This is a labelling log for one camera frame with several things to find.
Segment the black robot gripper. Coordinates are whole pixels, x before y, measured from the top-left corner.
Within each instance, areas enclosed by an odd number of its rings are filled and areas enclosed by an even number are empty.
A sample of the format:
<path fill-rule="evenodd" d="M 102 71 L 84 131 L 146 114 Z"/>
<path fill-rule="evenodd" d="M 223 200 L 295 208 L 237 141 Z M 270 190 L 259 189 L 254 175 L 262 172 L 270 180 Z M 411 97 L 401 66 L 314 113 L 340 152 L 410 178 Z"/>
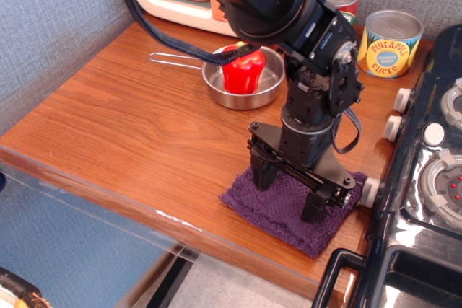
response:
<path fill-rule="evenodd" d="M 345 154 L 356 146 L 336 145 L 341 118 L 328 118 L 319 124 L 303 123 L 282 108 L 282 127 L 260 122 L 249 125 L 250 166 L 256 187 L 264 191 L 279 170 L 309 187 L 302 220 L 317 221 L 326 206 L 343 208 L 348 204 L 356 182 L 335 154 Z"/>

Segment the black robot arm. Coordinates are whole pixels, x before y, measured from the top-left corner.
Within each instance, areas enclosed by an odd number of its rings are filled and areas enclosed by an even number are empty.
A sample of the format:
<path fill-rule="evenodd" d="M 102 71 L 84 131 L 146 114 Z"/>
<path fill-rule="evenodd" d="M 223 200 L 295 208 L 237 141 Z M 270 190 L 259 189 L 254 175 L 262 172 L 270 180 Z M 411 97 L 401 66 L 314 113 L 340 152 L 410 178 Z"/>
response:
<path fill-rule="evenodd" d="M 278 171 L 308 186 L 306 222 L 318 220 L 327 206 L 345 206 L 355 181 L 336 159 L 335 137 L 364 88 L 354 28 L 326 0 L 220 0 L 220 7 L 241 40 L 274 45 L 284 54 L 282 124 L 249 127 L 257 188 L 269 188 Z"/>

